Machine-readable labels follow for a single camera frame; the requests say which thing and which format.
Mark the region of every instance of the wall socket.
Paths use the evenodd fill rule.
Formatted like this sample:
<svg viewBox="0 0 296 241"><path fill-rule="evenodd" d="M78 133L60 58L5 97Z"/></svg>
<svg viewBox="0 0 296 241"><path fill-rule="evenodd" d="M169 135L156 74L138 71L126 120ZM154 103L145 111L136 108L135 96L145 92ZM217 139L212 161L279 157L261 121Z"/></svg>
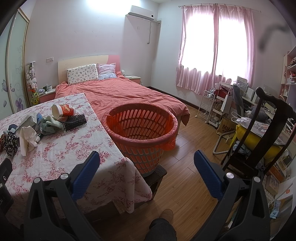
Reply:
<svg viewBox="0 0 296 241"><path fill-rule="evenodd" d="M47 58L47 59L46 59L46 62L49 63L49 62L52 62L53 60L54 60L53 57L51 57L51 58Z"/></svg>

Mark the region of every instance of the wardrobe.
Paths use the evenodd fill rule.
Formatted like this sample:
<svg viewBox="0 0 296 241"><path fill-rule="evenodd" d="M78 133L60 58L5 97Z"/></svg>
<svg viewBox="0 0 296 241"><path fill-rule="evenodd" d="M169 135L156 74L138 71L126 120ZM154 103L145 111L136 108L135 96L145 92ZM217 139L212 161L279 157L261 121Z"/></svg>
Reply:
<svg viewBox="0 0 296 241"><path fill-rule="evenodd" d="M29 107L24 46L29 19L19 9L0 36L0 120Z"/></svg>

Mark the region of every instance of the headboard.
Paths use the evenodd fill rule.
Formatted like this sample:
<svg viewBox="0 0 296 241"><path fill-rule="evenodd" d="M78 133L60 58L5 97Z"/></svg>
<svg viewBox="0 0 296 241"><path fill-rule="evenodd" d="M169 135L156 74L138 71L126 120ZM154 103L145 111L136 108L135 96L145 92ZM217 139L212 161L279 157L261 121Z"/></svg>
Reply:
<svg viewBox="0 0 296 241"><path fill-rule="evenodd" d="M59 73L59 84L62 82L68 82L67 79L67 69L76 68L88 64L112 64L116 63L115 71L120 70L120 57L119 55L96 55L96 56L87 56L80 58L72 58L61 60L58 62L58 73Z"/></svg>

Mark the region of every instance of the air conditioner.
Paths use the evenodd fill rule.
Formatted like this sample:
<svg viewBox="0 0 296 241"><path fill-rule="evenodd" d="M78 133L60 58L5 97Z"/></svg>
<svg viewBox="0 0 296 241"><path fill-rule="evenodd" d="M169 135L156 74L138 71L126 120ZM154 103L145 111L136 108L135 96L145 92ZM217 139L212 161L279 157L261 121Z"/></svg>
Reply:
<svg viewBox="0 0 296 241"><path fill-rule="evenodd" d="M131 6L131 10L128 13L128 15L154 21L154 12L148 9L144 9L144 8L133 6L133 5Z"/></svg>

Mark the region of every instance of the curtain rod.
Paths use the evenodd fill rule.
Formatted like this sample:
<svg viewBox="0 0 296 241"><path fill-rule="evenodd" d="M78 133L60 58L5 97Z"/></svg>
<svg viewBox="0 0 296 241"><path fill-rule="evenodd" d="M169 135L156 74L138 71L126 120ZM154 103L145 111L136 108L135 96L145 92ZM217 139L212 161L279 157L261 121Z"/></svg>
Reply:
<svg viewBox="0 0 296 241"><path fill-rule="evenodd" d="M200 3L200 4L191 4L191 5L181 5L179 7L190 7L190 6L198 6L198 5L209 5L209 4L220 4L220 3ZM232 5L232 4L224 4L225 6L235 6L235 7L243 7L243 6L238 6L238 5ZM256 10L256 9L252 9L252 8L249 8L249 7L244 7L244 8L247 8L247 9L251 9L253 11L257 11L257 12L260 12L260 10Z"/></svg>

